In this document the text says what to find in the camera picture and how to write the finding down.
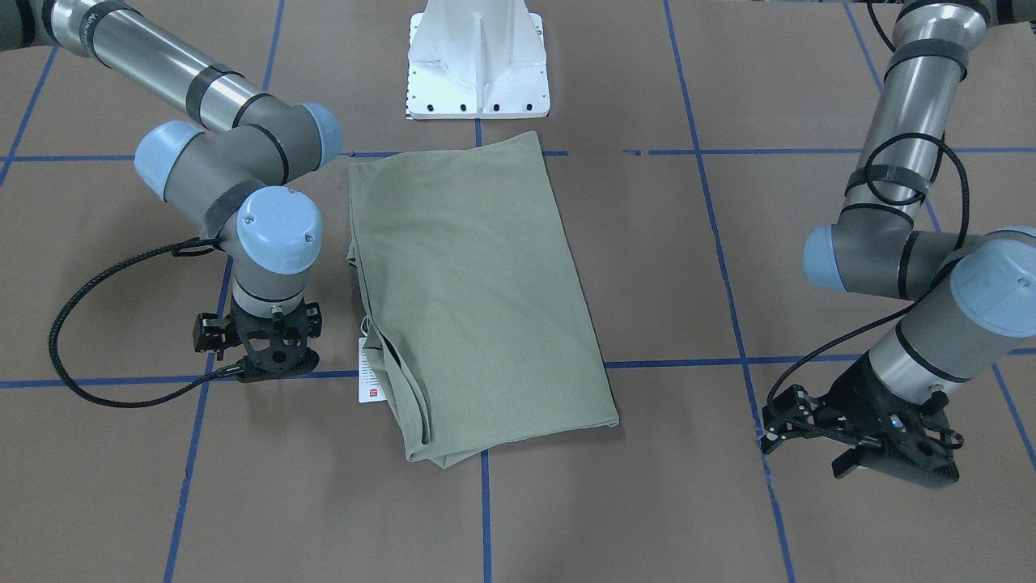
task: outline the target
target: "clothing tag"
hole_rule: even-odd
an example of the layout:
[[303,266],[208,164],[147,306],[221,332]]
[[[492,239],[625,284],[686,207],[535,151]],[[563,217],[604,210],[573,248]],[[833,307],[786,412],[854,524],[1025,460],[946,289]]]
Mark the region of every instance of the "clothing tag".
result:
[[373,403],[384,401],[385,393],[378,384],[378,378],[371,371],[371,365],[367,362],[367,355],[364,354],[364,343],[367,337],[359,338],[359,403]]

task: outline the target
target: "brown surface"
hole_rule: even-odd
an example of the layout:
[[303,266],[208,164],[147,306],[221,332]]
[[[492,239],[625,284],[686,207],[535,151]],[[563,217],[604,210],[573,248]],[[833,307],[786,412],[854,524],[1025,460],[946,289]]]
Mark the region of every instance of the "brown surface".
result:
[[[0,581],[740,582],[786,581],[788,564],[798,582],[1032,579],[1036,471],[991,373],[948,410],[968,443],[963,477],[945,491],[866,471],[835,480],[829,463],[842,448],[819,440],[775,453],[771,483],[755,449],[746,387],[761,401],[781,371],[757,363],[899,305],[813,288],[798,266],[809,229],[836,216],[856,158],[799,150],[860,147],[879,97],[845,8],[671,2],[702,179],[665,4],[528,3],[550,59],[544,119],[403,119],[406,27],[423,0],[284,3],[269,87],[330,108],[346,152],[471,147],[478,128],[486,143],[537,129],[544,149],[566,152],[547,168],[604,357],[632,368],[609,371],[622,426],[502,446],[449,471],[407,464],[387,408],[355,403],[363,310],[344,259],[348,156],[293,184],[324,216],[307,293],[325,317],[314,344],[323,378],[213,384],[200,409],[200,390],[149,411],[90,406],[57,386],[51,320],[100,268],[194,233],[128,158],[15,161],[0,185]],[[262,82],[277,1],[135,5]],[[887,50],[862,6],[851,11],[884,70]],[[891,25],[895,9],[879,13]],[[0,55],[0,155],[48,55]],[[992,31],[972,55],[948,139],[1027,149],[966,149],[974,232],[1036,224],[1034,105],[1036,39],[1021,26]],[[183,117],[65,52],[34,106],[17,155],[125,156]],[[726,148],[795,151],[712,151]],[[932,195],[945,230],[958,196],[946,165]],[[918,224],[931,228],[926,213]],[[62,337],[68,369],[117,399],[202,373],[190,331],[196,313],[215,309],[224,264],[156,259],[98,288]],[[821,393],[846,366],[797,379]],[[1036,355],[1003,359],[1002,373],[1036,435]]]

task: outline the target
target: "black cable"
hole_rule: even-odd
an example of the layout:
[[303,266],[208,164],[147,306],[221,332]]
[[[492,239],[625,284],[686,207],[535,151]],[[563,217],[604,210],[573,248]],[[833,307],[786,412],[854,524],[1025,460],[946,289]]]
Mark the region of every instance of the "black cable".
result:
[[938,147],[940,151],[945,152],[946,156],[950,158],[950,162],[952,162],[953,166],[957,169],[957,175],[960,177],[960,230],[957,233],[957,240],[953,244],[953,250],[956,251],[957,249],[963,246],[965,237],[968,236],[968,224],[971,218],[971,208],[970,208],[971,190],[968,186],[968,172],[965,170],[963,162],[960,162],[960,158],[957,156],[956,152],[953,151],[953,148],[946,145],[946,142],[934,136],[929,136],[928,134],[920,134],[917,132],[899,134],[898,136],[893,136],[888,140],[885,140],[884,142],[882,142],[881,145],[874,148],[874,151],[870,152],[870,155],[867,156],[867,162],[863,165],[864,166],[863,175],[864,179],[867,181],[867,187],[870,188],[870,192],[871,194],[874,195],[874,198],[891,206],[906,206],[909,204],[913,204],[915,202],[921,202],[924,200],[925,195],[922,192],[916,193],[914,196],[908,197],[904,200],[892,200],[891,198],[885,196],[884,194],[877,191],[877,186],[874,184],[874,180],[870,176],[870,169],[873,166],[874,158],[877,157],[879,153],[881,153],[885,148],[889,147],[890,145],[896,142],[900,142],[902,140],[911,140],[911,139],[924,140],[936,144],[936,147]]
[[867,13],[870,14],[870,24],[874,25],[874,30],[877,31],[877,35],[882,37],[882,41],[885,46],[889,48],[893,53],[896,52],[895,45],[889,39],[889,36],[885,34],[885,29],[882,28],[882,24],[877,22],[877,14],[874,13],[874,4],[870,0],[867,0]]
[[54,371],[57,372],[58,377],[61,379],[61,381],[69,389],[71,389],[74,393],[92,404],[100,405],[104,407],[114,407],[117,409],[139,409],[142,407],[154,407],[155,405],[162,405],[163,403],[167,403],[186,393],[188,391],[194,389],[199,385],[202,385],[209,381],[213,381],[215,379],[221,379],[223,377],[231,377],[239,373],[240,362],[229,367],[224,367],[223,369],[219,369],[207,375],[203,375],[198,379],[192,381],[186,386],[159,399],[152,399],[149,401],[141,401],[141,402],[110,401],[107,399],[102,399],[96,396],[90,395],[85,390],[83,390],[83,388],[80,387],[79,384],[77,384],[76,381],[73,380],[73,378],[68,375],[68,372],[65,371],[64,366],[61,363],[61,357],[58,355],[58,334],[61,333],[61,327],[64,326],[65,320],[67,320],[68,315],[71,314],[71,311],[76,308],[76,305],[79,304],[79,302],[87,294],[90,293],[91,289],[99,285],[100,282],[105,281],[109,276],[119,272],[120,270],[131,265],[139,263],[145,259],[150,259],[151,257],[155,257],[157,255],[162,255],[165,253],[173,253],[173,255],[175,256],[193,256],[196,254],[205,254],[208,251],[195,251],[189,253],[183,253],[183,251],[186,249],[198,249],[203,246],[212,247],[215,246],[217,244],[219,244],[219,239],[217,238],[194,237],[194,238],[189,238],[188,240],[183,240],[181,242],[174,242],[172,244],[167,244],[165,246],[152,249],[150,251],[147,251],[146,253],[141,253],[140,255],[134,255],[128,259],[115,263],[114,265],[95,274],[93,279],[86,282],[85,285],[80,287],[79,290],[76,291],[76,294],[73,295],[71,299],[69,299],[68,302],[65,303],[64,308],[61,309],[61,312],[58,313],[58,317],[54,319],[54,324],[51,326],[51,333],[48,339],[48,349],[51,355],[51,365],[54,366]]
[[796,371],[798,371],[800,368],[802,368],[802,366],[806,365],[807,362],[813,360],[817,356],[819,356],[819,355],[828,352],[829,350],[837,347],[838,345],[840,345],[840,344],[842,344],[842,343],[844,343],[844,342],[846,342],[846,341],[848,341],[851,339],[855,339],[855,338],[859,337],[860,334],[863,334],[864,332],[869,332],[869,331],[873,330],[874,328],[877,328],[879,326],[882,326],[883,324],[888,324],[889,322],[892,322],[893,320],[896,320],[897,318],[905,316],[906,313],[909,313],[912,310],[914,310],[914,307],[916,307],[920,301],[921,300],[918,300],[917,302],[914,302],[913,304],[906,307],[905,309],[903,309],[903,310],[901,310],[901,311],[899,311],[899,312],[897,312],[895,314],[891,314],[891,315],[889,315],[889,316],[887,316],[885,318],[881,318],[879,320],[875,320],[874,322],[871,322],[870,324],[867,324],[865,326],[861,326],[860,328],[857,328],[856,330],[854,330],[854,331],[852,331],[852,332],[850,332],[847,334],[839,337],[838,339],[835,339],[834,341],[831,341],[830,343],[828,343],[828,344],[824,345],[823,347],[814,350],[813,352],[809,353],[808,355],[800,358],[792,367],[788,367],[787,370],[784,371],[784,373],[782,373],[781,376],[777,379],[777,382],[774,383],[774,386],[770,388],[770,392],[767,393],[767,407],[770,408],[770,411],[773,412],[773,414],[777,417],[776,420],[774,421],[774,427],[782,426],[784,424],[790,424],[792,426],[795,426],[796,428],[799,428],[801,430],[806,430],[808,432],[812,432],[814,434],[818,434],[818,435],[822,435],[822,436],[827,437],[827,438],[831,438],[831,439],[836,439],[838,441],[842,441],[841,439],[839,439],[839,437],[842,437],[842,434],[838,434],[836,432],[830,432],[828,430],[824,430],[824,429],[817,428],[816,426],[812,426],[812,425],[807,424],[805,421],[800,421],[799,419],[788,419],[788,418],[784,417],[783,414],[781,414],[779,411],[777,411],[774,408],[774,397],[776,397],[777,391],[780,390],[780,386],[784,384],[784,381],[786,381],[787,378],[792,376],[792,374],[794,374]]
[[[895,4],[897,2],[883,2],[883,3]],[[885,29],[882,28],[882,23],[877,22],[877,14],[874,13],[874,4],[870,0],[867,0],[867,13],[870,16],[870,24],[874,25],[874,32],[877,32],[877,35],[882,37],[882,41],[885,42],[885,46],[888,47],[890,51],[895,53],[896,47],[895,45],[892,43],[892,40],[889,39],[889,36],[885,34]],[[940,139],[942,139],[944,142],[946,141],[946,132],[943,132],[943,137]],[[943,150],[940,149],[939,155],[936,156],[936,167],[931,170],[931,177],[928,178],[929,182],[936,181],[936,178],[939,176],[939,168],[940,166],[942,166],[942,164],[943,164]]]

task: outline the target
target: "light blue joint cap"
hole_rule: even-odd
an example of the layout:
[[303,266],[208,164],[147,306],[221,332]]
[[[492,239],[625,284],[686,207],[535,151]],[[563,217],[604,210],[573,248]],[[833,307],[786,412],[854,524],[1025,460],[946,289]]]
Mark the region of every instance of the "light blue joint cap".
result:
[[816,227],[806,237],[802,247],[802,272],[806,279],[818,287],[826,287],[845,293],[845,285],[838,274],[835,260],[835,245],[831,236],[832,225]]
[[316,169],[323,168],[342,151],[342,126],[338,124],[335,114],[324,106],[315,103],[298,105],[309,110],[317,124],[317,132],[320,133],[320,166]]
[[1008,238],[986,241],[953,268],[950,290],[960,312],[989,332],[1036,336],[1036,246]]
[[320,210],[300,192],[264,186],[237,210],[237,236],[253,261],[264,269],[293,274],[309,268],[320,254]]
[[166,121],[148,132],[137,146],[133,165],[159,198],[166,200],[166,180],[176,164],[176,158],[188,143],[202,130],[186,121]]
[[1023,234],[1028,234],[1029,236],[1036,237],[1036,228],[1026,227],[1026,226],[1003,227],[995,231],[991,231],[989,234],[992,234],[995,232],[1004,232],[1004,231],[1020,232]]

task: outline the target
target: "folded cloth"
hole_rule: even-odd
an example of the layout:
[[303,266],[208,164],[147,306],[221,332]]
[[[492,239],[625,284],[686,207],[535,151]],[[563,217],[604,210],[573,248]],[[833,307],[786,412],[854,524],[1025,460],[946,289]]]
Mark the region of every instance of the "folded cloth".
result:
[[364,354],[407,460],[618,424],[536,133],[353,164],[349,197]]

